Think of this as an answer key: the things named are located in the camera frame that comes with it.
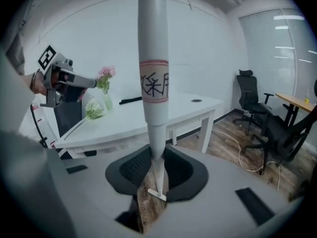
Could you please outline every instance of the wooden floor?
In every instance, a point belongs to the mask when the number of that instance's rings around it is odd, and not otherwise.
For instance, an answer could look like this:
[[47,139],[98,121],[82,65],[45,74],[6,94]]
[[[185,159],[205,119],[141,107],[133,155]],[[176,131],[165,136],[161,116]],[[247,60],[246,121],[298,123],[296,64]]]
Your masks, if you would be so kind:
[[[258,144],[256,140],[252,141],[250,136],[246,136],[246,122],[238,121],[236,124],[232,123],[235,118],[240,117],[240,114],[232,113],[213,125],[211,139],[206,151],[207,154],[223,158],[240,166],[238,160],[239,146],[232,138],[238,141],[241,148],[249,144]],[[225,133],[232,138],[223,135],[220,132]],[[250,135],[253,133],[260,135],[261,131],[255,125],[252,125]],[[198,141],[199,132],[178,140],[177,145],[196,150]],[[245,153],[240,154],[240,160],[244,168],[257,170],[263,165],[263,153],[258,149],[247,149]],[[292,198],[303,181],[310,181],[316,161],[316,155],[302,147],[291,163],[283,163],[280,166],[279,192],[288,199]],[[275,164],[268,164],[266,171],[262,176],[260,176],[258,172],[250,173],[277,189],[279,167]],[[148,188],[156,190],[155,178],[152,170],[148,172],[143,184],[138,190],[138,206],[140,213],[139,226],[143,233],[146,233],[151,228],[152,223],[160,216],[166,207],[166,203],[147,193]],[[167,188],[168,184],[166,181],[164,183],[164,192],[167,191]]]

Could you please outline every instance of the black cable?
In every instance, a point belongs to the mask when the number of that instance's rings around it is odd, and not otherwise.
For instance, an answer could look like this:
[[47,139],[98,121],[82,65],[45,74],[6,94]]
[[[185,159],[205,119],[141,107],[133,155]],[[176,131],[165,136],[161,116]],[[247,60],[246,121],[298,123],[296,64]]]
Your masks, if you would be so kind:
[[[40,71],[40,70],[38,69],[37,72],[35,72],[35,73],[33,74],[33,76],[32,76],[31,83],[30,83],[30,89],[31,89],[31,91],[33,91],[34,81],[35,81],[35,78],[36,78],[36,74],[37,74],[39,71]],[[36,118],[35,118],[35,115],[34,115],[32,103],[31,103],[31,105],[30,105],[30,110],[31,110],[31,114],[32,114],[32,118],[33,118],[33,122],[34,122],[34,124],[35,124],[36,130],[38,131],[38,134],[40,135],[40,138],[41,138],[40,143],[43,145],[44,148],[47,148],[48,146],[47,146],[47,144],[46,144],[46,142],[45,142],[47,138],[44,138],[43,135],[42,135],[42,133],[41,133],[41,131],[40,131],[40,128],[39,128],[39,126],[38,126],[38,123],[37,123]]]

